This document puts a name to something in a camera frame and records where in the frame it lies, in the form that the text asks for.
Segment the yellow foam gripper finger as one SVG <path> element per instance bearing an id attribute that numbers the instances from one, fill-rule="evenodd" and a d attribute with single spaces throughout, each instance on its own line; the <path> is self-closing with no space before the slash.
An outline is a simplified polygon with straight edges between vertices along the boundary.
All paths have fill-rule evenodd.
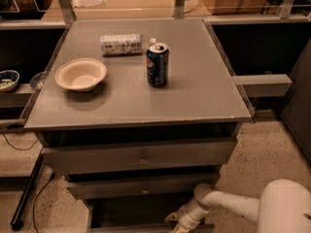
<path id="1" fill-rule="evenodd" d="M 189 233 L 189 214 L 185 212 L 173 212 L 168 215 L 164 222 L 175 222 L 175 227 L 169 233 Z"/>

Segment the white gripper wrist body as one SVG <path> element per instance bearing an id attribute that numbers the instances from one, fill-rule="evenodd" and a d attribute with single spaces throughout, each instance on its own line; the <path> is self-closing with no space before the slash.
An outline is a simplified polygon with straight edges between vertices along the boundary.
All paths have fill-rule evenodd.
<path id="1" fill-rule="evenodd" d="M 209 213 L 211 204 L 207 201 L 198 201 L 191 198 L 177 211 L 177 219 L 180 226 L 186 230 L 192 230 Z"/>

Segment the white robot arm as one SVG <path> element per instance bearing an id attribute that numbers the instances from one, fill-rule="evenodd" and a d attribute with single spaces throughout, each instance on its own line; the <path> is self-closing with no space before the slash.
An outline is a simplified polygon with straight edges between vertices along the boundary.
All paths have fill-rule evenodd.
<path id="1" fill-rule="evenodd" d="M 257 226 L 257 233 L 311 233 L 311 193 L 291 180 L 275 180 L 260 199 L 235 195 L 198 184 L 188 203 L 165 222 L 176 221 L 170 233 L 189 233 L 215 208 L 223 208 Z"/>

